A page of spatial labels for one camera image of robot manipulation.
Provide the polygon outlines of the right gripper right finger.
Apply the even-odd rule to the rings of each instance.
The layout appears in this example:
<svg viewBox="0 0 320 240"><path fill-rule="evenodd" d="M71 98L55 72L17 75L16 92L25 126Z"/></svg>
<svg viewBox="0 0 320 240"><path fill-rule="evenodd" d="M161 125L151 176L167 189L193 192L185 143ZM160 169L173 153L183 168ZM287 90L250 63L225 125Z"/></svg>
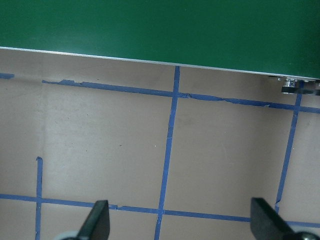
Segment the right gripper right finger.
<svg viewBox="0 0 320 240"><path fill-rule="evenodd" d="M260 197L252 197L250 202L250 230L256 240L299 240L277 212Z"/></svg>

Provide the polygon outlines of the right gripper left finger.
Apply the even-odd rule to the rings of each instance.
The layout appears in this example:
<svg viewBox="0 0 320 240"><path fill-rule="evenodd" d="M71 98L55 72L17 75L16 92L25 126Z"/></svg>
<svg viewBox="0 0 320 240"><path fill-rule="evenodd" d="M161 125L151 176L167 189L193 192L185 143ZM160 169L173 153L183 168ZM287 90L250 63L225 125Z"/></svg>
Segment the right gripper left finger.
<svg viewBox="0 0 320 240"><path fill-rule="evenodd" d="M77 240L107 240L110 235L108 200L98 200L93 205L78 234Z"/></svg>

